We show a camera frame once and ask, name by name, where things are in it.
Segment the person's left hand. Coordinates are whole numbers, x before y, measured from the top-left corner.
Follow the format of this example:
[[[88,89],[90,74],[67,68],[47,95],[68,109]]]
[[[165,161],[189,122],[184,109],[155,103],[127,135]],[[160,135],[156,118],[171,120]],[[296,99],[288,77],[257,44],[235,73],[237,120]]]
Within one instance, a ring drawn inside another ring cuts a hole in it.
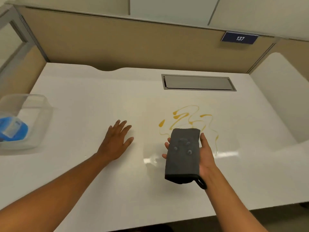
[[[108,162],[117,160],[126,151],[126,149],[123,149],[123,144],[127,140],[125,139],[127,134],[118,134],[118,125],[121,122],[122,121],[118,120],[113,125],[112,136],[107,136],[106,132],[106,135],[96,152],[96,154],[103,156]],[[125,127],[127,128],[128,133],[132,126],[126,124]]]

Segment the person's right hand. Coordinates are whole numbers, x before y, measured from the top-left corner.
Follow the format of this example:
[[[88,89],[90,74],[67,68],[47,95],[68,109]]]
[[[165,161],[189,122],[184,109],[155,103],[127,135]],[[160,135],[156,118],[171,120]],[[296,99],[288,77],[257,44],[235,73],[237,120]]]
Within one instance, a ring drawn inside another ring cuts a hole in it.
[[[200,153],[199,175],[202,177],[204,181],[206,181],[208,172],[215,167],[216,167],[216,164],[214,161],[214,156],[213,156],[212,151],[211,153]]]

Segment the dark grey cloth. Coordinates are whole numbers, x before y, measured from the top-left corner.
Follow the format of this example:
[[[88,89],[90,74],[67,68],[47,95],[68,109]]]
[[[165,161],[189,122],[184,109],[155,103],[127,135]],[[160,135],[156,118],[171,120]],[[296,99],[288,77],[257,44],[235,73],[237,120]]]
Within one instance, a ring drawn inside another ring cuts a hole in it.
[[[196,182],[204,190],[207,184],[200,176],[200,130],[175,128],[170,137],[164,178],[176,184]]]

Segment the person's right forearm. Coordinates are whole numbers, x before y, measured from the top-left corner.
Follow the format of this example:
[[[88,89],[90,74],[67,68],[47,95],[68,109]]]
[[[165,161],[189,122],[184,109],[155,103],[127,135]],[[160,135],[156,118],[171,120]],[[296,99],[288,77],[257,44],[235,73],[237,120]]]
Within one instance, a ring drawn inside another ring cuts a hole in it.
[[[206,168],[202,178],[223,232],[268,232],[245,207],[218,167]]]

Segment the person's left forearm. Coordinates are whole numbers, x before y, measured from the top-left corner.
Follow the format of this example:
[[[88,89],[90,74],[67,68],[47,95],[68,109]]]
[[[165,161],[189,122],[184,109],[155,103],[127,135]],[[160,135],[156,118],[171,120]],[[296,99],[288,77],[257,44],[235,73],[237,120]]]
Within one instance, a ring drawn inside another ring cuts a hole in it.
[[[51,182],[0,210],[0,232],[54,232],[110,162],[95,153]]]

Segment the yellow liquid spill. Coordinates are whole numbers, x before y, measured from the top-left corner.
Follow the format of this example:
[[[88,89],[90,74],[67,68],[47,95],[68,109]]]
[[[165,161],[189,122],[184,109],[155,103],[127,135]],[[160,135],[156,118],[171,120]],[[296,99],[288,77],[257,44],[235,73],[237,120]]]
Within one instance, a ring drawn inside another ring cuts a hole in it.
[[[172,112],[158,124],[159,135],[171,137],[178,129],[198,129],[204,133],[214,156],[218,154],[219,133],[213,128],[214,116],[205,112],[199,105],[187,105]]]

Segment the clear plastic container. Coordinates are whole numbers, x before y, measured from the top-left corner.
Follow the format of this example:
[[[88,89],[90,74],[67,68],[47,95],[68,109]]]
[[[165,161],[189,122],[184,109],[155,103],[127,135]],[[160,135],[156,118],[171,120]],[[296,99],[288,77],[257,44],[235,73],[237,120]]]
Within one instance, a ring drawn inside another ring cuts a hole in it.
[[[18,117],[28,126],[23,140],[0,142],[0,150],[24,150],[38,147],[48,129],[53,107],[44,95],[10,94],[0,99],[0,118]]]

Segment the beige desk partition panel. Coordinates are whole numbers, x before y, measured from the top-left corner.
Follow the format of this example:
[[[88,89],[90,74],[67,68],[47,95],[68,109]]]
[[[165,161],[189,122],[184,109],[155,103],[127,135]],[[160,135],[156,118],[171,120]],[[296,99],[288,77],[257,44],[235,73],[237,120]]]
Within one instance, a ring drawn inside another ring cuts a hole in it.
[[[275,39],[222,42],[224,31],[18,7],[52,63],[247,73]]]

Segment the blue plastic bottle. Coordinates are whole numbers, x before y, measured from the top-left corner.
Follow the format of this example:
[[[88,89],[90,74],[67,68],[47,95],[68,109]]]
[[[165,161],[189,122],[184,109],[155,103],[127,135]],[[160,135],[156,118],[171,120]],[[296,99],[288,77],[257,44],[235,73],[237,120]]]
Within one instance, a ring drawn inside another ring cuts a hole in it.
[[[18,117],[0,118],[0,142],[23,140],[28,133],[28,126]]]

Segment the dark blue number sign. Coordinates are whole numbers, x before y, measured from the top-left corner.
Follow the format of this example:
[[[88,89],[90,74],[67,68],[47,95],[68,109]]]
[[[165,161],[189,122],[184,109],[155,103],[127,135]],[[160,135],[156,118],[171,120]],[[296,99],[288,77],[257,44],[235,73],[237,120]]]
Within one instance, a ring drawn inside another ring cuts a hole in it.
[[[221,39],[221,42],[252,45],[258,37],[258,35],[226,31]]]

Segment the grey framed glass partition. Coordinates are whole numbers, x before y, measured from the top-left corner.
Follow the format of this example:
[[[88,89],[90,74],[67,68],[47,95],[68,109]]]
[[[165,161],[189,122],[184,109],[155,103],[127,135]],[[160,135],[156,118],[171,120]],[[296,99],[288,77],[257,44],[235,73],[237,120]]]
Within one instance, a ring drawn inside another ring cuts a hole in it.
[[[29,94],[48,62],[18,7],[0,6],[0,99]]]

